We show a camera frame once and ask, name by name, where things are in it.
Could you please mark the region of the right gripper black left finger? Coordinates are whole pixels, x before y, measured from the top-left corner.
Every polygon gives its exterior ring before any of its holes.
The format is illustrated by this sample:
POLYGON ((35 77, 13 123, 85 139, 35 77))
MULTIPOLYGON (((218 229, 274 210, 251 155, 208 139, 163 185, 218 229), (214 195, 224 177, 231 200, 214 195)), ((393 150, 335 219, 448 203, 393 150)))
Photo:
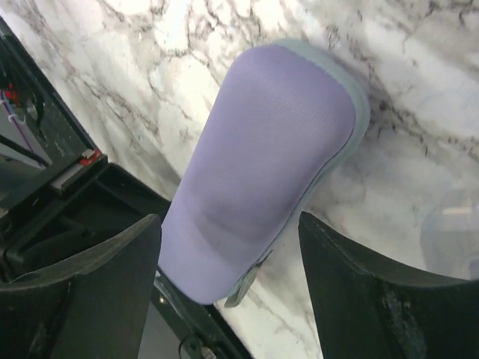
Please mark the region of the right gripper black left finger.
POLYGON ((136 358, 161 219, 1 284, 2 358, 136 358))

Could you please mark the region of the purple umbrella case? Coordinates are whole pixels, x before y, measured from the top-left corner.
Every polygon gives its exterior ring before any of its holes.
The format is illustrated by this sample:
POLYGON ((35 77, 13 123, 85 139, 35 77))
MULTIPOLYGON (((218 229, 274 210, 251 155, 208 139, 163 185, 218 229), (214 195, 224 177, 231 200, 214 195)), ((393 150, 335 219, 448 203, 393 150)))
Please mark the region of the purple umbrella case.
POLYGON ((283 39, 246 50, 162 222, 161 272, 199 304, 237 306, 369 122, 366 91, 322 49, 283 39))

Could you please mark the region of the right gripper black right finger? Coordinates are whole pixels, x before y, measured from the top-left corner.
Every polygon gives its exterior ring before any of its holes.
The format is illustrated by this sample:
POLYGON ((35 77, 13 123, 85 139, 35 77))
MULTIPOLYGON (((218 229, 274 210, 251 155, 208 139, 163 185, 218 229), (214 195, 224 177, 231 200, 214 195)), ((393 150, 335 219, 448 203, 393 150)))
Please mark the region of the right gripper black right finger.
POLYGON ((299 242, 325 358, 476 358, 478 283, 423 271, 310 213, 299 242))

